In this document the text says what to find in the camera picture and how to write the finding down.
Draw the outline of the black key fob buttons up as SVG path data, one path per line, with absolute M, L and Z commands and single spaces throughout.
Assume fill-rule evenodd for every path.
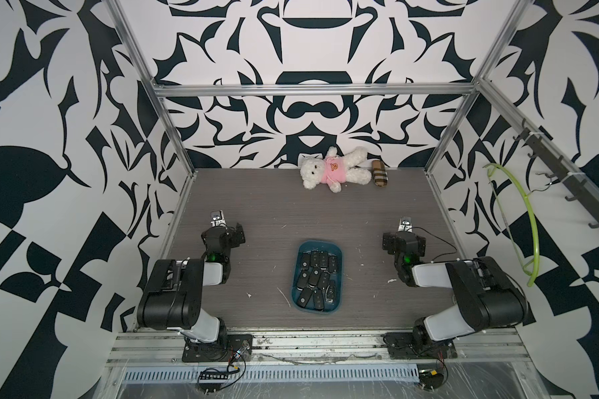
M 311 301 L 313 292 L 314 292 L 314 289 L 311 289 L 311 287 L 307 287 L 307 288 L 303 289 L 300 292 L 298 299 L 296 300 L 296 304 L 299 307 L 305 309 Z

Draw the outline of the black chrome smart key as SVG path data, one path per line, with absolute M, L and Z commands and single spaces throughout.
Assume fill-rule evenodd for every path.
M 325 291 L 325 300 L 327 304 L 333 304 L 337 299 L 337 284 L 334 280 L 329 281 Z

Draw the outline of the black VW key fob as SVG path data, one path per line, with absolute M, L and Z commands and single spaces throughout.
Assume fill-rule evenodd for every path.
M 330 273 L 328 273 L 327 271 L 322 271 L 319 276 L 317 288 L 320 290 L 325 290 L 328 288 L 329 283 L 330 283 Z
M 296 280 L 296 289 L 304 290 L 308 286 L 309 277 L 309 270 L 302 270 Z
M 302 270 L 308 270 L 311 267 L 311 253 L 304 252 L 300 258 L 300 268 Z

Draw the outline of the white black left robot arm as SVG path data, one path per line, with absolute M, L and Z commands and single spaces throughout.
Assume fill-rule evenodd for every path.
M 202 307 L 205 287 L 225 284 L 231 274 L 231 251 L 246 242 L 241 224 L 226 223 L 220 210 L 211 212 L 211 227 L 201 234 L 205 250 L 199 258 L 159 259 L 136 312 L 138 327 L 173 331 L 185 340 L 183 362 L 220 362 L 230 356 L 225 322 Z

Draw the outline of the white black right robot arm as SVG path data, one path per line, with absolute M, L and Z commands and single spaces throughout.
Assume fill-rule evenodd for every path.
M 454 341 L 488 329 L 521 324 L 529 311 L 522 289 L 491 257 L 424 263 L 426 239 L 414 233 L 404 217 L 396 232 L 382 237 L 382 248 L 394 257 L 399 279 L 411 288 L 451 289 L 455 304 L 418 319 L 412 330 L 388 332 L 383 342 L 392 359 L 444 360 L 456 356 Z

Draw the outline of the black key fob edge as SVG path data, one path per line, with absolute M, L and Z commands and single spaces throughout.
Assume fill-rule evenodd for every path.
M 315 289 L 312 294 L 314 310 L 323 311 L 324 310 L 324 293 L 320 289 Z

